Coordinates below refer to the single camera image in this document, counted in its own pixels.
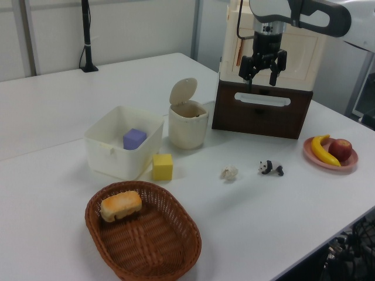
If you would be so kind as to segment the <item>black gripper silver flange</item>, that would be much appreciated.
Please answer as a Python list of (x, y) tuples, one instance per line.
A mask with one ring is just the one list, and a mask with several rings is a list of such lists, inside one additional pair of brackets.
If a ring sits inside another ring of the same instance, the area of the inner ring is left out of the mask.
[(270, 82), (275, 86), (280, 72), (287, 66), (287, 52), (281, 49), (282, 35), (286, 23), (280, 21), (261, 23), (254, 21), (253, 55), (242, 56), (238, 75), (252, 81), (264, 66), (270, 63)]

